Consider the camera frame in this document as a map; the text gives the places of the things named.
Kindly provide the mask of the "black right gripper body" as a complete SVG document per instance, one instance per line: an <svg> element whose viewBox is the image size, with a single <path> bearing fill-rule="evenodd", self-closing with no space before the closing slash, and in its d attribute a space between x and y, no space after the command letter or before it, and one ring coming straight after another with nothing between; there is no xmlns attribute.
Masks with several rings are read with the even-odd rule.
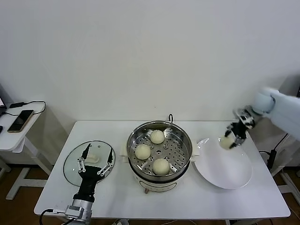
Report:
<svg viewBox="0 0 300 225"><path fill-rule="evenodd" d="M233 111L237 122L233 124L235 137L239 139L246 139L246 131L255 127L255 117L252 107L247 105L244 108L238 108Z"/></svg>

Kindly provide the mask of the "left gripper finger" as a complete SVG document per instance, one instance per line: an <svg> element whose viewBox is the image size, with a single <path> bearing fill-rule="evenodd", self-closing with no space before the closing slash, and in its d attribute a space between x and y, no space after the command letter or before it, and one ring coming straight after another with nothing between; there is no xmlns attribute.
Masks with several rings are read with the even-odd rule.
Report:
<svg viewBox="0 0 300 225"><path fill-rule="evenodd" d="M78 172L79 173L86 172L86 169L85 169L85 160L86 160L87 155L89 153L89 149L90 149L90 143L87 145L87 147L85 148L85 150L82 152L82 155L77 159L77 162L78 162Z"/></svg>
<svg viewBox="0 0 300 225"><path fill-rule="evenodd" d="M104 166L100 171L97 172L97 175L104 176L104 174L113 166L113 149L110 150L106 166Z"/></svg>

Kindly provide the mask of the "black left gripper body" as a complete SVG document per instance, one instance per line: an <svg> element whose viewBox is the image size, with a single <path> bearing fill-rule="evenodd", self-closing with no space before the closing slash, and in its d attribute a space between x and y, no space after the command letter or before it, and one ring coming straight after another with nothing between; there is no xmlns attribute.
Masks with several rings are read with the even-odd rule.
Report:
<svg viewBox="0 0 300 225"><path fill-rule="evenodd" d="M103 179L103 176L98 174L101 167L95 167L87 165L85 166L85 172L79 172L79 176L82 178L78 192L73 196L74 200L83 200L94 203L96 184Z"/></svg>

